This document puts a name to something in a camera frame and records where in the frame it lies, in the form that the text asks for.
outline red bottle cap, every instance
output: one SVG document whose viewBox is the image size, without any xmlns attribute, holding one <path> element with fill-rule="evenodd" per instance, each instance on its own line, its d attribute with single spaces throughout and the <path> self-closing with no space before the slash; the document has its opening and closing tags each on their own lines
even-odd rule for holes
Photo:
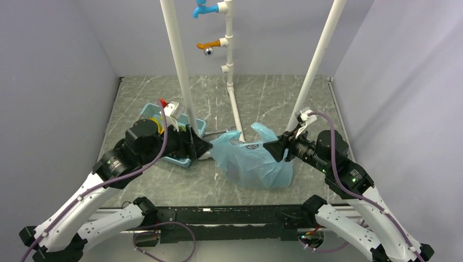
<svg viewBox="0 0 463 262">
<path fill-rule="evenodd" d="M 162 107 L 164 108 L 164 107 L 167 106 L 169 103 L 167 103 L 164 99 L 161 98 L 161 104 L 162 104 Z"/>
</svg>

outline yellow object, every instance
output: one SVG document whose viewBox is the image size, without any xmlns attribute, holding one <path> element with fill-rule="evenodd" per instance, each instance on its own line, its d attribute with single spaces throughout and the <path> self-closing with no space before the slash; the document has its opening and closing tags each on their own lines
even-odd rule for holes
<svg viewBox="0 0 463 262">
<path fill-rule="evenodd" d="M 205 44 L 198 43 L 198 44 L 196 45 L 197 48 L 203 49 L 203 50 L 206 49 L 206 48 L 208 48 L 208 47 L 215 47 L 215 46 L 216 46 L 216 47 L 220 47 L 220 40 L 217 40 L 217 41 L 215 41 L 215 42 L 205 43 Z"/>
<path fill-rule="evenodd" d="M 159 124 L 159 122 L 158 122 L 158 120 L 156 118 L 151 117 L 151 118 L 149 118 L 149 120 L 153 121 L 154 123 L 156 123 L 158 125 L 158 133 L 160 133 L 160 134 L 164 133 L 164 127 Z"/>
</svg>

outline blue faucet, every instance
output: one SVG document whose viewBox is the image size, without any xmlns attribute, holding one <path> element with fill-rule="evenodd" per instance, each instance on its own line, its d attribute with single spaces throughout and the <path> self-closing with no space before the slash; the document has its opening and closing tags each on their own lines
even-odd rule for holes
<svg viewBox="0 0 463 262">
<path fill-rule="evenodd" d="M 211 7 L 206 6 L 206 0 L 196 0 L 196 7 L 193 11 L 193 18 L 198 18 L 199 14 L 207 14 L 207 13 L 218 13 L 218 4 L 215 4 Z"/>
</svg>

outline gray wall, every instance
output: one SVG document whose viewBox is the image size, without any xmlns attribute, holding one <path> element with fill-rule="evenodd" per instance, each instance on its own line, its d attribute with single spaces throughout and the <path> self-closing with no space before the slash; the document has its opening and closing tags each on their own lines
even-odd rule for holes
<svg viewBox="0 0 463 262">
<path fill-rule="evenodd" d="M 176 74 L 159 0 L 78 0 L 119 76 Z M 208 1 L 212 5 L 218 1 Z M 349 0 L 319 74 L 333 76 L 373 0 Z M 196 43 L 225 34 L 223 15 L 192 18 L 195 0 L 175 0 L 188 72 L 219 75 L 226 50 Z M 236 0 L 237 74 L 306 74 L 332 1 Z"/>
<path fill-rule="evenodd" d="M 463 261 L 462 10 L 375 1 L 335 75 L 357 161 L 433 261 Z"/>
<path fill-rule="evenodd" d="M 73 0 L 0 4 L 1 261 L 53 214 L 102 144 L 118 79 Z"/>
</svg>

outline bag logo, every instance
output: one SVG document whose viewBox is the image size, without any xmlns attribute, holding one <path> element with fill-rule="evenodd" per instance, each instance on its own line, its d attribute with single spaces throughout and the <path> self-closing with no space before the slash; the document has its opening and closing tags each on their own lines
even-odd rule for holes
<svg viewBox="0 0 463 262">
<path fill-rule="evenodd" d="M 255 144 L 255 145 L 247 145 L 246 148 L 247 148 L 247 149 L 251 149 L 251 150 L 252 150 L 252 149 L 257 149 L 257 148 L 259 148 L 259 145 L 258 145 L 258 144 Z"/>
</svg>

